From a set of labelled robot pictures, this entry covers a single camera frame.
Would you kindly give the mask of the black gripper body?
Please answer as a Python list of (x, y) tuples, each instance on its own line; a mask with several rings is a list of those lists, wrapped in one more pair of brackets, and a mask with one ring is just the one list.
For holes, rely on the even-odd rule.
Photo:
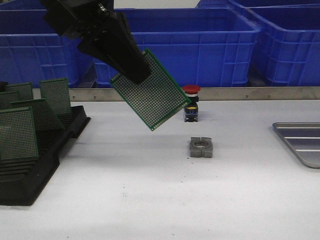
[(41, 0), (44, 20), (60, 36), (79, 38), (102, 12), (114, 10), (113, 0)]

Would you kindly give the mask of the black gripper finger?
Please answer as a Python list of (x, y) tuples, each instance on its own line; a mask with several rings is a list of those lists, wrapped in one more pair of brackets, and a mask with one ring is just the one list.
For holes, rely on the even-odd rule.
[(80, 52), (92, 56), (116, 69), (135, 84), (140, 83), (140, 50), (115, 38), (84, 38)]
[(123, 12), (108, 13), (94, 45), (101, 54), (99, 60), (133, 83), (142, 83), (150, 76), (151, 68), (137, 46)]

